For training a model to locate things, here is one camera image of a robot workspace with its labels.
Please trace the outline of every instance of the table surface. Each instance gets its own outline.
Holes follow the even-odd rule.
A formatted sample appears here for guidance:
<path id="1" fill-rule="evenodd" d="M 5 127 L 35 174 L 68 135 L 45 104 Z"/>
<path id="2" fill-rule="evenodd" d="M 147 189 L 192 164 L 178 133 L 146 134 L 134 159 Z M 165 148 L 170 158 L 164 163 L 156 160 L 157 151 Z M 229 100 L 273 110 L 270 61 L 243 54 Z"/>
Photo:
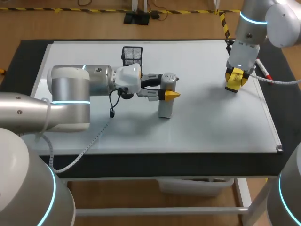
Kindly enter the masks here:
<path id="1" fill-rule="evenodd" d="M 22 41 L 0 91 L 30 95 L 48 44 L 53 40 Z M 280 49 L 262 45 L 259 58 L 275 80 L 294 80 Z M 301 93 L 298 86 L 270 86 L 260 82 L 281 143 L 282 154 L 273 153 L 166 153 L 85 155 L 63 178 L 157 176 L 275 176 L 301 141 Z M 74 155 L 55 158 L 62 168 Z"/>
<path id="2" fill-rule="evenodd" d="M 122 66 L 124 46 L 143 47 L 142 72 L 174 72 L 180 78 L 171 119 L 158 118 L 158 102 L 121 100 L 116 117 L 86 154 L 275 153 L 281 145 L 260 85 L 254 78 L 233 93 L 225 89 L 223 40 L 165 42 L 59 42 L 44 56 L 33 97 L 52 99 L 48 71 L 55 65 Z M 91 97 L 90 128 L 80 133 L 45 133 L 55 155 L 80 154 L 109 120 L 108 97 Z M 23 137 L 39 155 L 48 145 Z"/>

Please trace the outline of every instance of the black mat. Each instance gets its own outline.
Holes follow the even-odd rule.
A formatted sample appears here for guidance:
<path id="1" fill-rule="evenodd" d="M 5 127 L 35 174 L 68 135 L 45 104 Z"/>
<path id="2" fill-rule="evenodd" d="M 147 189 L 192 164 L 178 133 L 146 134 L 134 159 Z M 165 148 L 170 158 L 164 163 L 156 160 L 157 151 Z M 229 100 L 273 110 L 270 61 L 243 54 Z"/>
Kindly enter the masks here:
<path id="1" fill-rule="evenodd" d="M 0 91 L 30 95 L 47 44 L 51 44 L 53 41 L 54 40 L 21 41 L 7 71 L 7 75 L 0 86 Z M 295 80 L 282 51 L 272 46 L 268 41 L 261 46 L 259 58 L 274 80 Z M 260 71 L 256 70 L 256 73 L 262 76 Z M 283 145 L 284 152 L 282 154 L 177 153 L 84 155 L 74 167 L 60 174 L 60 177 L 278 175 L 301 141 L 301 92 L 297 85 L 270 86 L 265 82 L 260 82 L 260 84 Z M 76 156 L 74 155 L 57 156 L 55 157 L 55 168 L 61 169 L 75 158 Z M 45 162 L 49 160 L 47 156 L 42 156 L 42 159 Z"/>

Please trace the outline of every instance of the blue led ring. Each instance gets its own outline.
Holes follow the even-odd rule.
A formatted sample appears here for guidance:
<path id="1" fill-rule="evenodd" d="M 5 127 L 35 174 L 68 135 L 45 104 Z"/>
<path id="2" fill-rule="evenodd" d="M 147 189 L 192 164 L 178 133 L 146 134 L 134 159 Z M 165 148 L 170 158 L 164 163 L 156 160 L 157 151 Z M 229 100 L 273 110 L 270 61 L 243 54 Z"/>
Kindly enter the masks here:
<path id="1" fill-rule="evenodd" d="M 49 215 L 49 212 L 51 211 L 51 208 L 53 206 L 53 203 L 55 201 L 55 194 L 56 194 L 56 182 L 55 182 L 55 175 L 54 173 L 52 172 L 51 168 L 49 166 L 47 166 L 51 172 L 51 175 L 52 175 L 52 180 L 53 180 L 53 193 L 52 193 L 52 198 L 51 198 L 51 201 L 50 201 L 50 204 L 48 206 L 48 209 L 46 211 L 46 213 L 44 214 L 42 220 L 38 223 L 37 226 L 41 226 L 44 221 L 46 220 L 47 216 Z"/>
<path id="2" fill-rule="evenodd" d="M 292 212 L 289 210 L 287 204 L 286 204 L 285 201 L 284 201 L 284 198 L 283 198 L 282 192 L 281 192 L 280 179 L 281 179 L 281 174 L 280 174 L 280 177 L 279 177 L 279 193 L 280 193 L 281 201 L 282 201 L 282 203 L 283 203 L 283 205 L 284 205 L 286 211 L 287 211 L 288 214 L 291 216 L 291 218 L 292 218 L 299 226 L 301 226 L 300 221 L 298 221 L 298 219 L 292 214 Z"/>
<path id="3" fill-rule="evenodd" d="M 56 100 L 52 101 L 53 104 L 90 104 L 90 101 L 85 101 L 85 100 Z"/>
<path id="4" fill-rule="evenodd" d="M 250 22 L 250 23 L 252 23 L 252 24 L 268 24 L 268 22 L 265 22 L 265 21 L 255 21 L 255 20 L 251 20 L 251 19 L 249 19 L 249 18 L 246 18 L 241 12 L 240 12 L 240 16 L 241 16 L 244 20 L 246 20 L 246 21 L 248 21 L 248 22 Z"/>

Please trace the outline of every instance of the whiteboard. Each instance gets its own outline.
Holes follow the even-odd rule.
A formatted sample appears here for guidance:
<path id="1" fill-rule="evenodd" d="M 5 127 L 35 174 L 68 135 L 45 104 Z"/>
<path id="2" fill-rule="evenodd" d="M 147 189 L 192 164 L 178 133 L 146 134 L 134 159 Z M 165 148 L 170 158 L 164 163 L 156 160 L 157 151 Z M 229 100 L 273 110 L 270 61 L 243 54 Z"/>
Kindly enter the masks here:
<path id="1" fill-rule="evenodd" d="M 158 118 L 158 102 L 121 99 L 115 118 L 87 154 L 272 153 L 281 145 L 258 81 L 250 77 L 238 93 L 225 89 L 228 53 L 222 40 L 57 42 L 44 56 L 32 95 L 52 99 L 46 77 L 54 65 L 122 66 L 124 46 L 143 47 L 143 73 L 175 73 L 181 96 L 169 120 Z M 108 97 L 91 97 L 90 107 L 87 131 L 46 133 L 56 155 L 79 154 L 107 123 Z M 38 154 L 49 154 L 43 140 L 24 139 Z"/>

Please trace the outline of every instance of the white bin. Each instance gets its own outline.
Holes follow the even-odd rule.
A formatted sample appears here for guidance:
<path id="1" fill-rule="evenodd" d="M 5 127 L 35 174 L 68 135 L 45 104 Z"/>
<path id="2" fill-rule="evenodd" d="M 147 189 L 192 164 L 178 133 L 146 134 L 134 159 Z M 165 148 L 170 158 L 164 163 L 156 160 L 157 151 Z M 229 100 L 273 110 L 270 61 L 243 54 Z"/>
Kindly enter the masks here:
<path id="1" fill-rule="evenodd" d="M 232 186 L 234 179 L 213 179 L 213 181 L 158 179 L 161 192 L 201 196 L 217 196 L 226 187 Z"/>

